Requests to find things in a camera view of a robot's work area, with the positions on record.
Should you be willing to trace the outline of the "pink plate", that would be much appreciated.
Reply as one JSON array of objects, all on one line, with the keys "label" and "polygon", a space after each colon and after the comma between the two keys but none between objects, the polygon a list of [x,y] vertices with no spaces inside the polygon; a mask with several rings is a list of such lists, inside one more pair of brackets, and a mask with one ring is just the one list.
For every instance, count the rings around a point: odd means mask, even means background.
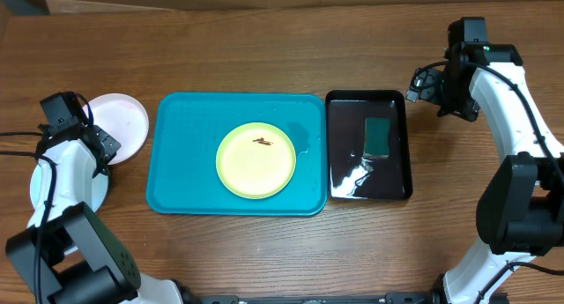
[{"label": "pink plate", "polygon": [[135,98],[122,93],[109,93],[89,101],[93,123],[121,144],[110,165],[132,158],[143,146],[149,132],[149,117]]}]

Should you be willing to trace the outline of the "light blue plate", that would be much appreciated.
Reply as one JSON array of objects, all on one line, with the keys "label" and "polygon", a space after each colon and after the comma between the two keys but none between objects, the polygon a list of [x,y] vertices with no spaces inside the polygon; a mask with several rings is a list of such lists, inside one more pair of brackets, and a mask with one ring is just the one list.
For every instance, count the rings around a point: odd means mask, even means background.
[{"label": "light blue plate", "polygon": [[[29,194],[32,206],[35,207],[39,200],[39,191],[41,188],[41,167],[37,165],[33,170],[33,174],[29,186]],[[93,211],[99,210],[102,206],[109,188],[109,177],[104,174],[98,174],[93,178],[92,182],[92,205]]]}]

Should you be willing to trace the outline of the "green yellow sponge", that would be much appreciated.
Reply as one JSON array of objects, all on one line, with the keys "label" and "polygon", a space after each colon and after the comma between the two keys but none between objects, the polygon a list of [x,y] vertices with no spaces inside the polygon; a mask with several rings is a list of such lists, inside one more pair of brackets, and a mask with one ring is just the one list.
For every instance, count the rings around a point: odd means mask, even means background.
[{"label": "green yellow sponge", "polygon": [[365,141],[363,156],[369,158],[388,158],[390,120],[380,117],[367,117],[365,120]]}]

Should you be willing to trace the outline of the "yellow plate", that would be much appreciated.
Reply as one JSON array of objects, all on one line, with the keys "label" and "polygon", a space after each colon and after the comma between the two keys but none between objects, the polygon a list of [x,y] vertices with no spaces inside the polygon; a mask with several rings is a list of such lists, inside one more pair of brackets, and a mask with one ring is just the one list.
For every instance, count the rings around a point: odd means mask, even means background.
[{"label": "yellow plate", "polygon": [[292,179],[297,155],[290,137],[280,128],[250,122],[226,134],[216,153],[222,184],[236,196],[264,199],[281,191]]}]

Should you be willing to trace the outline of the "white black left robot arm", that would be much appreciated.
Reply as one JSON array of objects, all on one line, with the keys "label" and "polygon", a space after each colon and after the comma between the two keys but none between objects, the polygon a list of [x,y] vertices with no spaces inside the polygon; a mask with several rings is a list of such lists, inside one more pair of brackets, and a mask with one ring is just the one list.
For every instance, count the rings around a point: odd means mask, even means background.
[{"label": "white black left robot arm", "polygon": [[79,123],[43,127],[38,223],[11,237],[5,252],[38,303],[192,303],[175,280],[139,271],[132,255],[87,203],[119,144]]}]

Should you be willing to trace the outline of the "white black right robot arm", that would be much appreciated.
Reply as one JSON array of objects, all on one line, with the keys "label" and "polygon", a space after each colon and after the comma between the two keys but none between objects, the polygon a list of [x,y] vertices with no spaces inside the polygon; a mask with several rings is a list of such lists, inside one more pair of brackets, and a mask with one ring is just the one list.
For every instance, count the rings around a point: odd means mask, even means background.
[{"label": "white black right robot arm", "polygon": [[563,244],[563,145],[544,122],[508,44],[461,42],[413,74],[406,98],[464,119],[482,111],[500,166],[479,199],[478,238],[438,278],[433,303],[505,303],[497,289],[521,267]]}]

